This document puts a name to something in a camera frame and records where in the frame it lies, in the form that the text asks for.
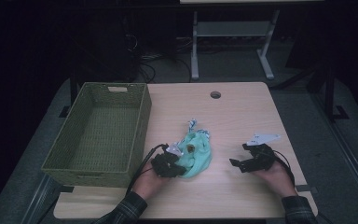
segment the basket handle hole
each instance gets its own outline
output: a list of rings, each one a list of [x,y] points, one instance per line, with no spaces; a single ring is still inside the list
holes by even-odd
[[[127,87],[108,87],[107,88],[110,92],[127,92]]]

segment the black device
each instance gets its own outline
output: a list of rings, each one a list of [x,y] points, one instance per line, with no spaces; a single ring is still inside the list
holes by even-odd
[[[186,168],[175,164],[175,162],[179,160],[179,157],[168,152],[166,148],[163,148],[162,150],[164,153],[157,154],[151,161],[156,174],[161,177],[176,177],[178,175],[183,175],[186,172]]]
[[[272,164],[275,161],[277,161],[284,167],[284,169],[286,170],[286,173],[289,174],[289,177],[292,180],[293,186],[295,185],[295,176],[292,173],[289,162],[286,160],[287,161],[287,164],[286,164],[279,157],[277,157],[275,155],[275,152],[277,152],[277,151],[272,150],[272,148],[266,144],[262,144],[262,145],[258,145],[258,146],[248,146],[246,144],[243,144],[242,146],[243,146],[243,149],[248,150],[251,153],[253,158],[250,160],[246,160],[246,161],[237,161],[237,160],[229,159],[229,161],[231,162],[231,165],[239,167],[241,172],[246,173],[246,172],[253,172],[253,171],[258,171],[258,170],[266,170],[267,171],[267,170],[269,170],[269,168],[271,168]]]

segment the person's arm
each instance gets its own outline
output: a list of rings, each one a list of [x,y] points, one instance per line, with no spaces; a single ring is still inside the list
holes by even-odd
[[[287,223],[318,223],[307,198],[298,196],[289,175],[281,164],[275,161],[267,171],[254,171],[252,174],[264,179],[269,188],[281,196]]]
[[[135,223],[147,207],[146,201],[152,198],[169,181],[159,177],[148,162],[143,173],[136,179],[132,191],[107,216],[95,224],[128,224]]]

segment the table hole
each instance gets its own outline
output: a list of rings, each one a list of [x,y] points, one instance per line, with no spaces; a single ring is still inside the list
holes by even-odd
[[[222,96],[222,94],[218,91],[212,91],[211,92],[211,97],[214,99],[219,99]]]

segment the metal frame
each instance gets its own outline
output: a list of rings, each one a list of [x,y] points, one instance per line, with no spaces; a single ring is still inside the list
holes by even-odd
[[[266,41],[257,56],[261,62],[267,79],[274,79],[269,66],[267,51],[275,30],[280,10],[275,10],[270,21],[198,21],[197,11],[193,20],[193,47],[191,51],[191,78],[200,78],[199,62],[197,57],[198,36],[264,36]]]

